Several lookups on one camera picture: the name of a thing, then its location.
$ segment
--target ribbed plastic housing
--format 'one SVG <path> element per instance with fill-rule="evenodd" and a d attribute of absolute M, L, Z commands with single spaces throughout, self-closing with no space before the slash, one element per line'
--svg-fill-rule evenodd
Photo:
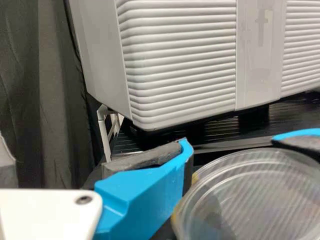
<path fill-rule="evenodd" d="M 282 97 L 320 86 L 320 1 L 288 0 Z"/>
<path fill-rule="evenodd" d="M 233 111 L 236 0 L 116 0 L 133 122 L 161 128 Z"/>

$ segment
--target black fabric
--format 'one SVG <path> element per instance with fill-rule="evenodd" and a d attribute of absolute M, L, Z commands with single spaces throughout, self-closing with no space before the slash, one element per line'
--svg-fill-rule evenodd
<path fill-rule="evenodd" d="M 0 131 L 21 187 L 43 186 L 38 1 L 0 0 Z"/>
<path fill-rule="evenodd" d="M 67 13 L 64 0 L 0 0 L 0 131 L 21 187 L 78 188 L 101 159 Z"/>

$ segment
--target gray surface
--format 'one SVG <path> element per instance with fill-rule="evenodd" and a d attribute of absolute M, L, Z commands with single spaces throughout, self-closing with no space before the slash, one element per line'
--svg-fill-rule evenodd
<path fill-rule="evenodd" d="M 102 164 L 102 178 L 107 178 L 114 173 L 141 169 L 150 166 L 160 166 L 181 153 L 181 145 L 171 142 L 154 149 L 124 156 L 117 160 Z"/>
<path fill-rule="evenodd" d="M 17 188 L 16 160 L 0 132 L 0 188 Z"/>
<path fill-rule="evenodd" d="M 318 156 L 320 155 L 320 136 L 310 135 L 287 137 L 279 142 L 288 147 L 305 151 L 312 151 L 318 153 Z"/>

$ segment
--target petri dish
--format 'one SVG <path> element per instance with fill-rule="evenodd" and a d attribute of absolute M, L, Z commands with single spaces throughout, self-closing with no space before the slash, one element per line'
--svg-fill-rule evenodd
<path fill-rule="evenodd" d="M 320 165 L 301 153 L 260 148 L 219 158 L 171 218 L 183 240 L 320 239 Z"/>

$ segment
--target white metal plate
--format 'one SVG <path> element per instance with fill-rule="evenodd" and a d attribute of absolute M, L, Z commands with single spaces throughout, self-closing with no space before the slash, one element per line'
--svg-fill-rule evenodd
<path fill-rule="evenodd" d="M 91 239 L 101 212 L 93 191 L 0 189 L 0 240 Z"/>

